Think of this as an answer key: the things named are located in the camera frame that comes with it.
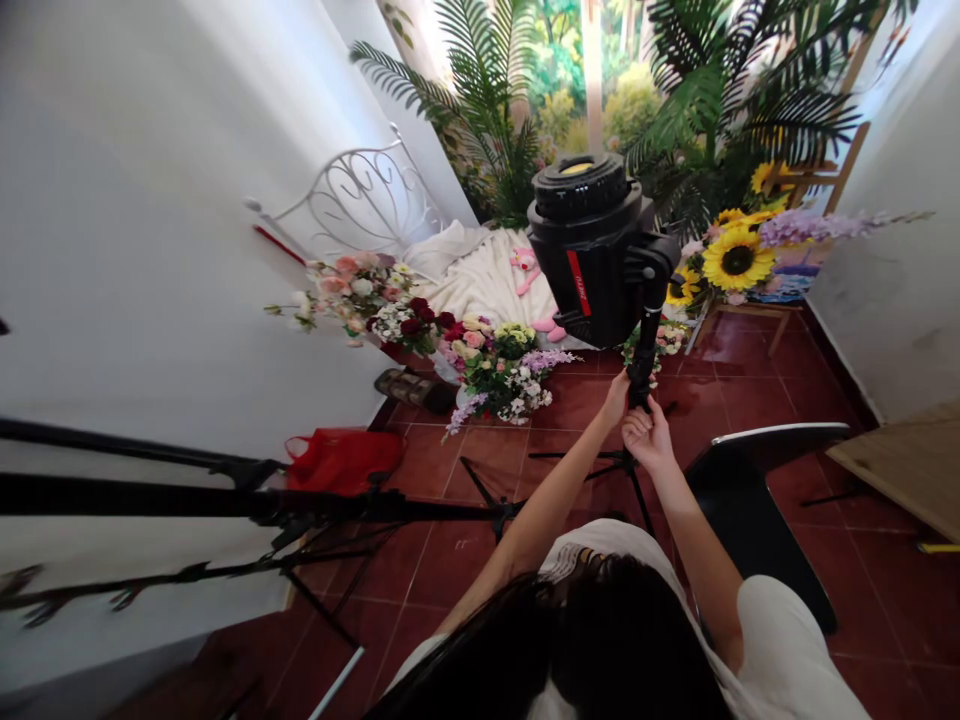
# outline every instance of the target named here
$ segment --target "white shirt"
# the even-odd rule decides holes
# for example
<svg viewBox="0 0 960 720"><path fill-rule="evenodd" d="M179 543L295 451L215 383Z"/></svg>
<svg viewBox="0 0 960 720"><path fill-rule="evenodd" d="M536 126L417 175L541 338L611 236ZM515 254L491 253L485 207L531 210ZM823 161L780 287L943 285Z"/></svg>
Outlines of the white shirt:
<svg viewBox="0 0 960 720"><path fill-rule="evenodd" d="M830 659L823 633L809 608L779 580L756 575L740 587L737 614L743 630L744 660L740 672L734 674L707 646L699 624L687 607L673 565L650 535L617 520L594 520L557 538L540 567L541 574L559 579L572 571L575 548L590 548L608 555L632 555L663 575L683 605L716 673L720 690L736 717L869 720ZM421 643L397 672L394 683L445 637L437 635ZM528 718L574 720L576 711L548 680L531 705Z"/></svg>

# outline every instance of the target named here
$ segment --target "red tile floor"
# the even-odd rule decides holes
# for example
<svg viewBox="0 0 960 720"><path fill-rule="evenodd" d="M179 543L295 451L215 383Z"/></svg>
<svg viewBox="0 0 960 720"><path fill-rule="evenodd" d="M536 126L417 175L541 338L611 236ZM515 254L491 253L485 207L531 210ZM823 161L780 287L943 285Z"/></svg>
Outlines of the red tile floor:
<svg viewBox="0 0 960 720"><path fill-rule="evenodd" d="M681 465L717 435L798 421L860 425L800 318L772 359L765 318L724 315L690 356L667 359L656 390L676 402L671 429ZM552 467L527 453L562 450L593 416L619 370L613 353L584 353L550 379L554 404L531 426L472 423L440 444L445 418L399 407L390 429L408 441L389 481L410 497L475 502L458 463L476 461L495 495L524 497ZM619 447L616 436L610 448ZM660 543L675 557L666 520L648 478L643 491ZM824 455L781 468L769 487L836 608L839 632L827 644L840 672L876 720L954 718L960 706L960 556L915 549L921 523L884 498L863 495L801 508L844 490L850 478ZM640 521L629 483L619 474L585 486L569 526L610 510ZM483 523L433 523L402 529L368 569L342 620L367 651L324 718L357 718L379 697L407 655L428 637L493 550ZM309 585L329 603L354 566L314 568ZM208 652L230 652L259 672L267 717L305 720L350 652L301 600L284 613L217 633Z"/></svg>

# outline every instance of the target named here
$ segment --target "red label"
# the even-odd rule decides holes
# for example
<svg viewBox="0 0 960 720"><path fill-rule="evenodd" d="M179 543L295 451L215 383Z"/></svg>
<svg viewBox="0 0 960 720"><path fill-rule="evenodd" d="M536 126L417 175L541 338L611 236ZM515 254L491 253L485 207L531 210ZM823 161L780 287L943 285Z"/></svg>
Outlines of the red label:
<svg viewBox="0 0 960 720"><path fill-rule="evenodd" d="M573 271L573 282L577 286L577 295L580 296L580 307L584 317L590 317L590 301L587 299L587 286L583 283L583 273L580 272L580 260L577 253L567 250L567 260L570 261L570 270Z"/></svg>

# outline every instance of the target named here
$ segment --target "dark hair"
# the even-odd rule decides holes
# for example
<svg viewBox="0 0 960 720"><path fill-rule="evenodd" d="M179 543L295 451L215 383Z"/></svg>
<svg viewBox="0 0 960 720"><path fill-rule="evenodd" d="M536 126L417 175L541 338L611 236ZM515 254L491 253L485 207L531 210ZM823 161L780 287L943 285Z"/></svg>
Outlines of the dark hair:
<svg viewBox="0 0 960 720"><path fill-rule="evenodd" d="M730 718L681 601L635 558L491 597L365 716L522 720L548 676L577 717Z"/></svg>

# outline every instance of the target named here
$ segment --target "lavender flower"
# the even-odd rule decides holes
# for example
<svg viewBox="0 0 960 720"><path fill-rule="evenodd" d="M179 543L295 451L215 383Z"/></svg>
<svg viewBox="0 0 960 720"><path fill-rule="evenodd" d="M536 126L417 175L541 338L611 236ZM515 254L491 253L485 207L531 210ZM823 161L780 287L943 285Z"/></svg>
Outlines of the lavender flower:
<svg viewBox="0 0 960 720"><path fill-rule="evenodd" d="M770 218L760 226L760 245L778 247L813 240L848 240L867 237L882 227L898 222L913 222L930 217L932 213L910 213L889 217L877 215L818 215L812 210L787 210Z"/></svg>
<svg viewBox="0 0 960 720"><path fill-rule="evenodd" d="M538 373L574 360L582 358L563 350L531 350L520 358L520 364L530 368L531 372Z"/></svg>
<svg viewBox="0 0 960 720"><path fill-rule="evenodd" d="M443 439L446 440L450 435L456 435L460 432L460 428L463 427L463 423L467 421L467 418L473 415L474 411L486 401L487 393L477 393L471 396L462 408L454 410L450 416L450 424L447 425L447 434L443 436Z"/></svg>

